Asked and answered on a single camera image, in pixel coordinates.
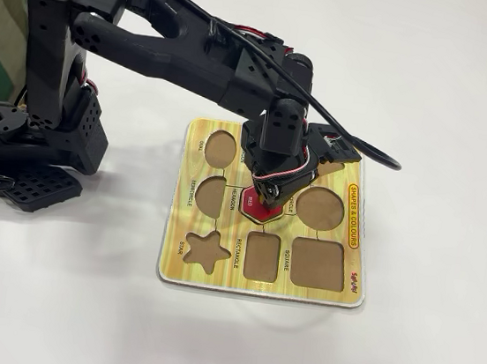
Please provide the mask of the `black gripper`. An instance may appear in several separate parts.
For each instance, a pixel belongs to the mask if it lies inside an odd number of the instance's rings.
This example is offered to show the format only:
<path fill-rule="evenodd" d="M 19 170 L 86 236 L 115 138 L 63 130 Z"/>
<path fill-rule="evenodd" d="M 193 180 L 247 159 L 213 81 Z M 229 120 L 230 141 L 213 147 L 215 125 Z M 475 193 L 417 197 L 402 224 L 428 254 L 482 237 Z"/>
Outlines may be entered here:
<path fill-rule="evenodd" d="M 318 178 L 319 158 L 310 147 L 308 135 L 303 136 L 294 155 L 268 152 L 259 146 L 261 129 L 261 123 L 244 122 L 240 143 L 259 202 L 272 210 Z"/>

